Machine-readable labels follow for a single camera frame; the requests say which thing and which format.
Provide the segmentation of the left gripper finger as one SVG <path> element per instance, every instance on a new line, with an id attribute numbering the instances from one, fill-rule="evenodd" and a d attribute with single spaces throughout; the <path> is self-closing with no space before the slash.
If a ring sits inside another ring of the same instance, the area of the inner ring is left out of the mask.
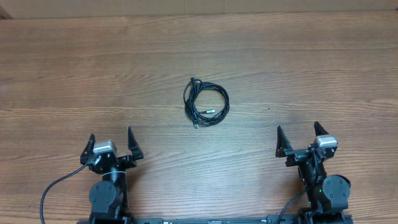
<path id="1" fill-rule="evenodd" d="M 80 156 L 81 164 L 86 164 L 89 161 L 90 156 L 93 154 L 93 148 L 95 142 L 96 142 L 95 135 L 91 134 L 88 143 Z"/>
<path id="2" fill-rule="evenodd" d="M 135 161 L 144 158 L 144 154 L 137 141 L 135 140 L 133 131 L 130 126 L 127 127 L 127 147 L 131 151 L 131 154 Z"/>

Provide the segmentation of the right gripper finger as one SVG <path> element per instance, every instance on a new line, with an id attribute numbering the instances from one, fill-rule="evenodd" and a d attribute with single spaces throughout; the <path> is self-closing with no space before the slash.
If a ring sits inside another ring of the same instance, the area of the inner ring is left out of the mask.
<path id="1" fill-rule="evenodd" d="M 329 134 L 328 131 L 326 131 L 323 126 L 318 122 L 314 122 L 313 124 L 314 130 L 315 130 L 315 135 L 316 136 L 321 136 L 321 135 L 327 135 Z"/>
<path id="2" fill-rule="evenodd" d="M 287 157 L 289 152 L 292 151 L 292 146 L 287 139 L 282 126 L 277 127 L 277 145 L 275 150 L 276 157 Z"/>

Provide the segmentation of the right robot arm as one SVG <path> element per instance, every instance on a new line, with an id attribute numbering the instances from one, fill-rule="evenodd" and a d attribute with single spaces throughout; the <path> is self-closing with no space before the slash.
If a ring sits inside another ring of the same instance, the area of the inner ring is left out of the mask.
<path id="1" fill-rule="evenodd" d="M 305 149 L 294 149 L 281 126 L 277 127 L 275 156 L 286 158 L 287 167 L 298 167 L 304 189 L 282 209 L 276 223 L 353 223 L 348 208 L 351 182 L 342 175 L 328 175 L 323 163 L 331 159 L 338 148 L 336 138 L 319 122 L 314 122 L 315 139 Z M 287 209 L 301 196 L 308 198 L 308 207 L 300 208 L 295 215 Z"/>

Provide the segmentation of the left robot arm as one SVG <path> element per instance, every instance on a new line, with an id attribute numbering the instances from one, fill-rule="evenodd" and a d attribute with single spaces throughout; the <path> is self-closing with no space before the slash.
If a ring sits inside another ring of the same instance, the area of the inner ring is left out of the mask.
<path id="1" fill-rule="evenodd" d="M 92 134 L 80 156 L 80 163 L 96 174 L 101 180 L 90 189 L 91 213 L 89 223 L 134 223 L 129 212 L 127 193 L 127 170 L 135 168 L 144 154 L 134 138 L 131 127 L 127 128 L 127 148 L 130 154 L 117 155 L 112 140 L 99 142 Z"/>

